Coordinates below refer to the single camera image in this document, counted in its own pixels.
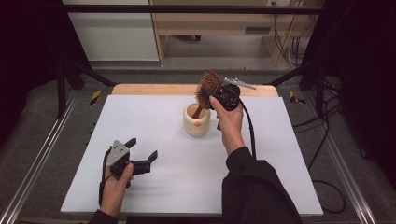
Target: ceramic mug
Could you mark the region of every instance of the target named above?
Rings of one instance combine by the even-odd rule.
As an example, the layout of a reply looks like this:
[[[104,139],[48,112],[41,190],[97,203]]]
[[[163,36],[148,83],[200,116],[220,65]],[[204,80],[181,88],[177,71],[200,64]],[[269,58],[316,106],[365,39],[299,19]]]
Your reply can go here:
[[[201,136],[209,131],[210,110],[203,109],[198,119],[192,116],[198,108],[198,103],[187,105],[183,111],[184,130],[192,136]]]

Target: bristle brush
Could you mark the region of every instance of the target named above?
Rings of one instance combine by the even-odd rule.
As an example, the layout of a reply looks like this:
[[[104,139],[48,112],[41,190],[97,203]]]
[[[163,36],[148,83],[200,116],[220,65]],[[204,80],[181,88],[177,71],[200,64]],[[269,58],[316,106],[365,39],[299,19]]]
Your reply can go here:
[[[201,78],[201,82],[195,92],[195,98],[199,104],[197,110],[192,115],[193,119],[198,119],[202,109],[209,109],[209,95],[219,94],[221,91],[222,81],[215,71],[205,72]]]

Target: white board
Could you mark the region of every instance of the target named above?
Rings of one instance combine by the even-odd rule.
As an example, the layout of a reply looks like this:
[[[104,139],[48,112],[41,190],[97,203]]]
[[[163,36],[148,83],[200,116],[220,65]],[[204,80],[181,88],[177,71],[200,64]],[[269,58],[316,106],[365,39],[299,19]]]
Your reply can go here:
[[[251,116],[257,158],[273,165],[301,216],[323,215],[282,98],[242,97]],[[140,216],[217,216],[227,154],[216,129],[192,137],[183,129],[183,109],[191,96],[117,96],[106,99],[90,143],[61,208],[63,213],[93,213],[98,206],[105,152],[114,140],[137,144],[131,160],[145,160],[154,150],[151,173],[134,177],[126,190],[122,213]],[[243,136],[250,148],[248,119]]]

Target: black sleeve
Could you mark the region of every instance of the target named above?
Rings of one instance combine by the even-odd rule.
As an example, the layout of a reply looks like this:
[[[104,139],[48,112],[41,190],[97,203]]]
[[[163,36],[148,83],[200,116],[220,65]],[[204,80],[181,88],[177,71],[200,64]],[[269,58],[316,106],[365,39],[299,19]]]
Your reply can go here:
[[[228,175],[222,183],[224,224],[302,223],[276,170],[256,161],[247,147],[238,148],[226,161]]]
[[[97,210],[88,224],[117,224],[119,220],[112,217],[101,210]]]

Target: white cabinet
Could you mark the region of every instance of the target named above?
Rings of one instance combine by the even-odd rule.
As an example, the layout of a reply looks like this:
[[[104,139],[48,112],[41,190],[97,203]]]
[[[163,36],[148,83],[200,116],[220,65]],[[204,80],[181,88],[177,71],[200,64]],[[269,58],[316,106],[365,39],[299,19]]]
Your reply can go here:
[[[148,5],[147,0],[63,0],[64,4]],[[149,13],[69,13],[90,61],[158,61]]]

